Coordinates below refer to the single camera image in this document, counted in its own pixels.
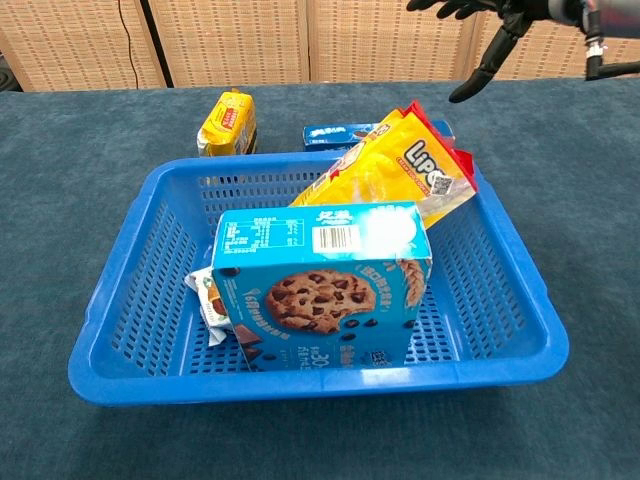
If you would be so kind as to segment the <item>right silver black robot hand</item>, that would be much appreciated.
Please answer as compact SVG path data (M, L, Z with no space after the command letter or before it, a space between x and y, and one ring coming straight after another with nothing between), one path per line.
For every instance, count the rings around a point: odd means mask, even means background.
M440 3L442 6L436 13L440 20L451 15L456 20L464 20L472 14L484 11L494 12L502 20L502 25L485 50L478 67L450 94L451 103L464 102L484 89L533 22L551 18L546 1L409 1L406 9L409 12L424 11Z

